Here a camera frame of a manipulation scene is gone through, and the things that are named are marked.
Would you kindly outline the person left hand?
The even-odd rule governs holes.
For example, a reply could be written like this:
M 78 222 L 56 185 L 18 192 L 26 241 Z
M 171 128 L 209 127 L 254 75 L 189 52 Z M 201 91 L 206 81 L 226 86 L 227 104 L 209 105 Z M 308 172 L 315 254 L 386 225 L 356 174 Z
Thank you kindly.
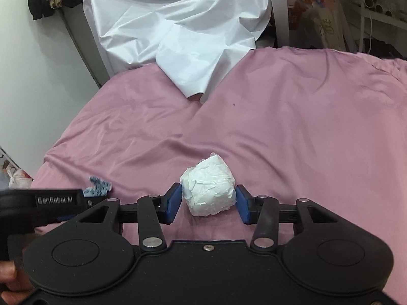
M 1 299 L 6 304 L 19 304 L 35 290 L 24 269 L 14 261 L 1 261 L 0 273 L 1 284 L 6 286 Z

